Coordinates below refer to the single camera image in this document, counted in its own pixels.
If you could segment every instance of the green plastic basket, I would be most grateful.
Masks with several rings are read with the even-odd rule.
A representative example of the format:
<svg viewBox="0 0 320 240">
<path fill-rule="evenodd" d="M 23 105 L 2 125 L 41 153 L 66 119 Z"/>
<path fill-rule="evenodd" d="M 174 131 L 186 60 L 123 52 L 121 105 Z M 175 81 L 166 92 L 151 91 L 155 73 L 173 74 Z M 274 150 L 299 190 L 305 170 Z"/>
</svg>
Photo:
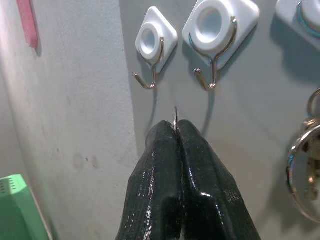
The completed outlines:
<svg viewBox="0 0 320 240">
<path fill-rule="evenodd" d="M 0 240 L 49 240 L 21 175 L 0 178 Z"/>
</svg>

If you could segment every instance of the keychain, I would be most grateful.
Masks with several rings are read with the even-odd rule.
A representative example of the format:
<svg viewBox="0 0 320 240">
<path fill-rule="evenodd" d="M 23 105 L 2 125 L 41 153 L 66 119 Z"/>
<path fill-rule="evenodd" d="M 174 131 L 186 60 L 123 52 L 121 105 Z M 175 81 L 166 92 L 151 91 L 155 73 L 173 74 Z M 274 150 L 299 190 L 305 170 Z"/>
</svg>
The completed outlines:
<svg viewBox="0 0 320 240">
<path fill-rule="evenodd" d="M 302 203 L 293 182 L 293 170 L 296 156 L 300 151 L 307 154 L 306 183 L 304 198 L 314 201 L 318 198 L 317 184 L 320 179 L 320 115 L 314 114 L 312 106 L 316 96 L 320 94 L 320 88 L 315 91 L 308 100 L 307 113 L 309 117 L 302 123 L 302 134 L 290 149 L 286 167 L 286 185 L 297 209 L 310 220 L 320 223 L 320 217 L 314 215 Z"/>
</svg>

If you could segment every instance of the white wall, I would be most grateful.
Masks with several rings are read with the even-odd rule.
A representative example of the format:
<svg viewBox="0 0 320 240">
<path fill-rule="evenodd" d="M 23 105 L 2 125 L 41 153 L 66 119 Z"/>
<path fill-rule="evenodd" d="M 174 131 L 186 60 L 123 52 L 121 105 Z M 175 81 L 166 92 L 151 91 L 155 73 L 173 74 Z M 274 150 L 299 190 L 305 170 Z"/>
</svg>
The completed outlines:
<svg viewBox="0 0 320 240">
<path fill-rule="evenodd" d="M 54 239 L 112 240 L 137 162 L 119 3 L 33 7 L 36 51 L 17 2 L 0 2 L 0 71 L 33 190 Z"/>
<path fill-rule="evenodd" d="M 22 174 L 25 180 L 28 180 L 6 86 L 0 70 L 0 178 L 13 174 Z"/>
</svg>

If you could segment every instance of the key ring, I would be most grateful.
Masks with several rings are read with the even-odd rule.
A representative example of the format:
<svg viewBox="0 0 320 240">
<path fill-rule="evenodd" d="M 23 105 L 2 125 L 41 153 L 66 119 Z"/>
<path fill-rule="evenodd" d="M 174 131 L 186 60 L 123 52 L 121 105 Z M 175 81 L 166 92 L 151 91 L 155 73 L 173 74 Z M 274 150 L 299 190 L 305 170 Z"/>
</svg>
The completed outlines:
<svg viewBox="0 0 320 240">
<path fill-rule="evenodd" d="M 309 116 L 314 116 L 312 106 L 313 102 L 317 95 L 320 94 L 320 89 L 315 91 L 309 98 L 307 103 L 307 113 Z M 319 223 L 320 224 L 320 216 L 314 215 L 311 211 L 309 211 L 304 204 L 302 203 L 298 193 L 297 189 L 294 185 L 294 166 L 296 162 L 296 156 L 301 151 L 302 147 L 315 136 L 320 135 L 320 124 L 317 124 L 315 126 L 310 127 L 307 131 L 303 132 L 302 135 L 295 141 L 293 146 L 290 149 L 288 159 L 287 159 L 287 165 L 286 165 L 286 171 L 285 171 L 285 177 L 286 177 L 286 186 L 290 192 L 291 198 L 296 206 L 296 208 L 308 219 Z"/>
</svg>

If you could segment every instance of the pink object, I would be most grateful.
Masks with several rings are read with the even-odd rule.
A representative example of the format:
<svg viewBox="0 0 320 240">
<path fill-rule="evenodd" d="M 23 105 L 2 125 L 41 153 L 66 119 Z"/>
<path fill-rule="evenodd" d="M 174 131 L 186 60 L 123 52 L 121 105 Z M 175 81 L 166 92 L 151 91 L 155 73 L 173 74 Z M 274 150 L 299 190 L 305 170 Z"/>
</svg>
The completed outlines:
<svg viewBox="0 0 320 240">
<path fill-rule="evenodd" d="M 38 45 L 38 35 L 31 0 L 16 0 L 16 2 L 18 3 L 25 41 L 29 47 L 35 49 Z"/>
</svg>

